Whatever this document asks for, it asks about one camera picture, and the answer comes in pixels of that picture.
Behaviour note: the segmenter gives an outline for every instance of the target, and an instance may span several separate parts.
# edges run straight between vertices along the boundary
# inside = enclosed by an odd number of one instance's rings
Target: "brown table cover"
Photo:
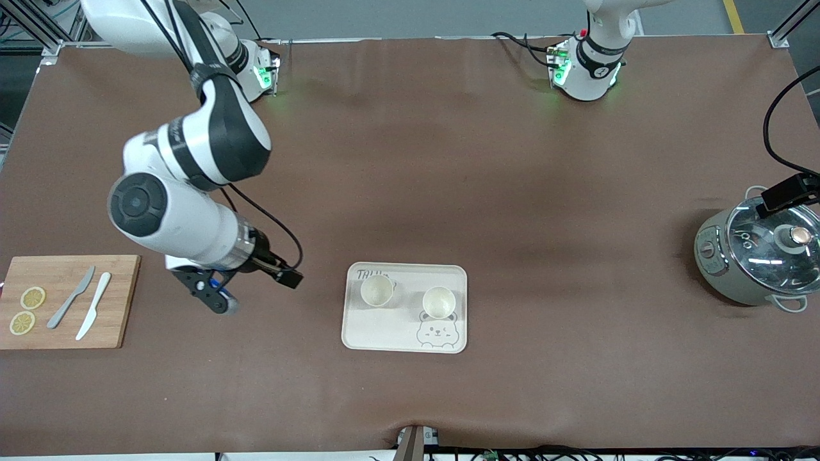
[[[238,276],[233,317],[107,217],[123,143],[198,106],[182,66],[67,48],[40,70],[0,175],[0,273],[16,255],[143,264],[122,349],[0,353],[2,454],[378,449],[410,424],[480,447],[820,444],[818,299],[739,307],[692,256],[703,220],[792,174],[761,138],[786,50],[636,39],[610,94],[579,103],[509,42],[278,49],[280,93],[253,105],[275,150],[240,187],[302,239],[306,278]],[[777,151],[818,167],[799,89],[775,119]],[[464,267],[467,348],[346,349],[356,261]]]

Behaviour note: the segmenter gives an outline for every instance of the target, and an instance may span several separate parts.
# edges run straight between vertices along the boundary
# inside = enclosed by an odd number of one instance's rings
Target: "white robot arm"
[[[615,84],[623,53],[636,32],[636,12],[672,0],[584,0],[589,26],[551,48],[547,62],[553,85],[571,98],[593,101]]]
[[[81,0],[85,17],[94,31],[114,48],[144,57],[173,57],[174,49],[140,0]],[[170,31],[162,0],[147,1]],[[230,23],[213,12],[199,15],[219,45],[228,67],[236,74],[248,101],[265,92],[276,92],[277,56],[251,40],[239,40]]]
[[[117,229],[165,254],[176,278],[216,313],[238,306],[225,290],[237,272],[261,270],[295,288],[302,275],[269,250],[267,237],[208,195],[258,175],[271,153],[267,130],[247,100],[263,90],[264,81],[254,77],[240,84],[224,56],[231,47],[230,57],[241,55],[237,49],[247,45],[230,27],[221,28],[220,21],[201,17],[178,0],[83,0],[83,8],[92,12],[92,27],[119,49],[154,56],[178,49],[202,103],[196,112],[125,143],[125,172],[108,203]],[[240,72],[246,66],[254,67],[245,61]]]

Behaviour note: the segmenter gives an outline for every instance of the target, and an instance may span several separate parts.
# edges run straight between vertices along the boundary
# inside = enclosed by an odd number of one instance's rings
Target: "black cable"
[[[525,42],[522,42],[521,40],[516,39],[514,36],[512,36],[511,34],[508,34],[507,32],[496,32],[495,34],[492,34],[491,36],[493,36],[495,38],[504,37],[506,39],[512,40],[513,43],[515,43],[516,45],[518,45],[520,47],[531,48],[534,51],[538,51],[538,52],[547,52],[547,48],[533,47],[533,46],[528,47]]]
[[[228,195],[228,192],[225,190],[224,187],[221,187],[219,190],[222,192],[222,195],[225,196],[225,200],[228,201],[228,204],[230,205],[230,209],[234,210],[234,213],[236,213],[236,205],[234,205],[234,201],[230,199],[230,196]]]
[[[257,35],[257,40],[262,40],[262,35],[259,34],[259,29],[256,28],[256,25],[253,23],[253,19],[251,19],[251,16],[248,16],[248,11],[245,10],[245,7],[242,5],[242,2],[236,0],[236,4],[239,5],[240,8],[242,8],[242,13],[245,15],[246,18],[248,18],[248,23],[251,25],[251,27],[253,27],[253,32],[255,32]]]
[[[159,30],[162,32],[162,34],[165,35],[165,38],[168,40],[168,43],[171,44],[171,48],[174,48],[174,52],[176,52],[176,56],[178,56],[180,58],[180,61],[182,61],[183,64],[186,64],[186,62],[187,62],[186,58],[184,57],[184,55],[180,51],[180,48],[176,46],[176,43],[174,42],[174,39],[171,37],[170,34],[168,34],[168,30],[166,30],[164,25],[162,25],[162,22],[157,17],[157,13],[155,13],[154,10],[151,8],[151,6],[148,5],[148,0],[140,0],[140,2],[143,4],[143,7],[145,7],[145,9],[148,11],[148,14],[151,16],[151,19],[153,19],[154,24],[156,24],[157,27],[159,27]]]
[[[801,449],[800,451],[796,452],[796,453],[795,453],[795,455],[794,455],[792,458],[793,458],[793,459],[797,459],[797,458],[799,458],[800,456],[802,456],[803,454],[807,454],[808,452],[810,452],[810,451],[814,451],[814,450],[817,450],[818,448],[820,448],[820,447],[818,447],[818,446],[806,446],[806,447],[803,447],[803,449]],[[812,454],[811,456],[812,456],[812,458],[815,458],[815,459],[818,457],[818,455],[817,455],[817,454]]]
[[[184,58],[182,63],[185,64],[185,69],[190,73],[191,69],[193,69],[194,67],[191,65],[191,60],[188,58],[188,51],[185,49],[185,44],[182,43],[182,35],[180,35],[180,28],[176,25],[176,18],[174,17],[174,12],[171,10],[170,0],[165,0],[165,9],[168,10],[168,20],[171,22],[171,26],[173,26],[174,28],[176,44],[179,45],[180,51],[182,52],[182,56]]]
[[[729,456],[729,455],[730,455],[730,454],[732,454],[732,453],[735,453],[735,452],[736,452],[736,451],[738,451],[738,450],[740,450],[740,449],[739,449],[739,448],[734,448],[734,449],[732,449],[732,450],[729,450],[729,451],[727,451],[727,452],[726,452],[726,453],[724,453],[724,454],[721,454],[721,455],[715,456],[714,458],[712,458],[712,461],[720,461],[721,459],[726,458],[727,456]]]
[[[279,221],[279,219],[277,219],[275,216],[270,214],[265,208],[260,207],[256,202],[251,200],[251,198],[249,196],[245,195],[244,192],[239,190],[235,185],[230,184],[229,186],[239,197],[242,197],[242,200],[244,200],[245,202],[250,203],[251,206],[256,208],[261,214],[267,216],[268,219],[275,222],[276,225],[281,227],[282,230],[285,231],[285,233],[290,237],[290,239],[292,239],[294,241],[294,243],[296,244],[296,248],[299,251],[299,257],[298,257],[298,259],[296,260],[296,263],[293,266],[287,266],[287,267],[285,267],[284,270],[285,271],[293,271],[297,267],[299,267],[299,264],[302,264],[302,260],[304,259],[304,251],[302,250],[302,243],[299,242],[299,239],[296,237],[296,234],[291,232],[290,229],[288,229],[288,227],[282,221]]]
[[[575,456],[572,456],[572,455],[571,455],[571,454],[569,454],[569,453],[560,454],[560,455],[558,455],[557,457],[552,458],[550,461],[558,461],[558,460],[559,460],[559,459],[561,459],[561,458],[569,458],[569,459],[571,459],[572,461],[578,461],[578,458],[576,458]]]
[[[241,17],[239,17],[239,15],[238,15],[238,14],[236,14],[236,11],[234,11],[233,9],[231,9],[231,8],[228,6],[228,4],[225,2],[225,0],[219,0],[219,3],[221,3],[221,4],[222,4],[222,6],[223,6],[223,7],[225,7],[225,9],[226,9],[226,10],[230,11],[230,12],[231,12],[231,14],[233,14],[234,16],[236,16],[236,19],[238,19],[238,20],[239,20],[239,22],[230,22],[230,21],[228,21],[228,24],[233,24],[233,25],[242,25],[242,24],[244,24],[244,23],[245,23],[245,20],[244,20],[244,19],[242,19]]]
[[[535,59],[535,62],[538,62],[542,66],[549,67],[550,69],[558,69],[558,64],[553,64],[552,62],[541,61],[536,55],[535,52],[532,51],[532,47],[530,46],[530,42],[526,40],[526,34],[524,34],[524,44],[526,45],[526,49],[530,50],[530,56]]]
[[[794,81],[789,83],[774,98],[774,101],[772,101],[772,105],[769,106],[769,109],[766,111],[766,116],[763,118],[763,145],[766,147],[766,152],[768,152],[768,154],[771,155],[772,158],[774,158],[775,160],[777,160],[781,164],[786,165],[787,167],[792,168],[794,170],[806,173],[807,175],[812,175],[812,176],[815,176],[817,178],[820,178],[820,174],[818,174],[816,171],[809,170],[806,167],[802,167],[802,166],[800,166],[796,163],[789,162],[788,160],[784,159],[783,157],[777,155],[774,152],[774,149],[772,149],[772,143],[771,143],[771,140],[769,139],[769,121],[772,119],[772,113],[774,112],[775,108],[777,107],[777,104],[780,103],[780,101],[786,96],[787,93],[789,93],[789,91],[792,88],[797,86],[797,84],[799,84],[801,81],[806,80],[811,75],[817,73],[818,71],[820,71],[820,66],[815,66],[812,70],[803,73],[803,75],[797,77]]]

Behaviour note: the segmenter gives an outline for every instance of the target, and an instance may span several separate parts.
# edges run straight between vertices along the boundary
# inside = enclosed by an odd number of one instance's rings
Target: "wooden cutting board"
[[[91,266],[95,266],[95,270],[88,288],[77,296],[57,328],[46,328],[48,320],[68,299]],[[0,295],[0,349],[120,347],[138,269],[139,256],[130,254],[13,258]],[[111,281],[97,305],[97,320],[82,340],[75,340],[103,272],[111,273]],[[11,318],[25,310],[20,304],[20,297],[32,286],[42,287],[46,291],[45,302],[31,311],[36,317],[34,328],[24,335],[13,335],[9,329]]]

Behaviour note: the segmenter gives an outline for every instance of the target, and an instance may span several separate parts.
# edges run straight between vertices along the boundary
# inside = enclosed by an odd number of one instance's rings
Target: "bear cartoon print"
[[[450,314],[449,317],[437,319],[421,311],[418,318],[421,324],[419,324],[416,338],[422,347],[429,345],[433,348],[452,349],[458,343],[458,329],[456,328],[458,316],[455,313]]]

